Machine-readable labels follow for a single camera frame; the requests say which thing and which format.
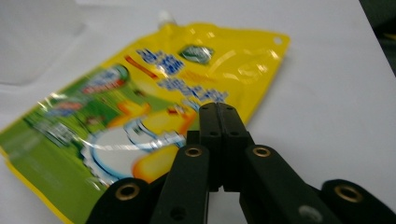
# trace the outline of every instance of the screw hole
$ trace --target screw hole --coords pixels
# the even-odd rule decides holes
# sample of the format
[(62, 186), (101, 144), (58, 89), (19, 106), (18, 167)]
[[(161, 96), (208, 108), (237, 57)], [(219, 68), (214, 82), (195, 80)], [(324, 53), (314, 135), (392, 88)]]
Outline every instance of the screw hole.
[(175, 207), (171, 210), (170, 215), (174, 221), (181, 221), (186, 217), (187, 213), (185, 208)]
[(283, 43), (283, 40), (279, 36), (276, 36), (274, 37), (274, 43), (276, 43), (277, 45), (281, 45)]
[(334, 188), (335, 193), (342, 199), (351, 203), (359, 203), (363, 200), (363, 196), (353, 187), (348, 185), (339, 185)]
[(259, 157), (269, 157), (271, 155), (271, 151), (265, 147), (255, 147), (253, 153)]
[(185, 153), (189, 157), (199, 157), (202, 154), (202, 150), (200, 148), (190, 147), (186, 149)]
[(116, 197), (121, 201), (128, 201), (139, 194), (140, 188), (134, 183), (120, 186), (116, 191)]

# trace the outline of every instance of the product logo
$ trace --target product logo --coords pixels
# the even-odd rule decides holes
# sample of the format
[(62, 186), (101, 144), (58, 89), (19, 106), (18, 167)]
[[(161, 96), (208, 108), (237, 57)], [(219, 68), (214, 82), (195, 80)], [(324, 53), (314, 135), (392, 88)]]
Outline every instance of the product logo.
[(83, 93), (108, 91), (122, 86), (128, 79), (128, 70), (122, 65), (114, 65), (95, 75), (82, 90)]
[(178, 55), (193, 63), (206, 64), (212, 58), (213, 52), (214, 50), (210, 48), (190, 45), (184, 48)]

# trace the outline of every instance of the yellow pouch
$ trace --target yellow pouch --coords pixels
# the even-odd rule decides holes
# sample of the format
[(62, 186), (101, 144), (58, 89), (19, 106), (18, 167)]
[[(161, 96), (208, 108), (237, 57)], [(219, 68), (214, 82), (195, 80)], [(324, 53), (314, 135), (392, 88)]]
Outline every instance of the yellow pouch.
[(168, 172), (187, 130), (199, 128), (201, 105), (232, 105), (247, 123), (289, 41), (167, 23), (17, 120), (0, 135), (0, 151), (64, 222), (82, 223), (106, 186)]

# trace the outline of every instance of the plastic pouch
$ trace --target plastic pouch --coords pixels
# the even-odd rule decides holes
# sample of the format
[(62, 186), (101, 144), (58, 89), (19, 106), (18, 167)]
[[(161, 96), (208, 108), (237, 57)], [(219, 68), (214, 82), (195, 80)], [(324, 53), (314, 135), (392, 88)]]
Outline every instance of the plastic pouch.
[(165, 24), (53, 93), (0, 135), (11, 170), (63, 221), (82, 223), (106, 186), (169, 171), (200, 105), (246, 123), (289, 44), (286, 35)]

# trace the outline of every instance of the green label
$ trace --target green label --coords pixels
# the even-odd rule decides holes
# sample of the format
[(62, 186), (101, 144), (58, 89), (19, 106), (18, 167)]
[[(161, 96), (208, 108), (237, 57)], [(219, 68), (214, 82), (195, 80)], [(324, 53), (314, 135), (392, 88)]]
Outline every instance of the green label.
[(214, 50), (210, 48), (190, 45), (184, 48), (178, 55), (193, 63), (206, 64), (212, 58), (213, 52)]

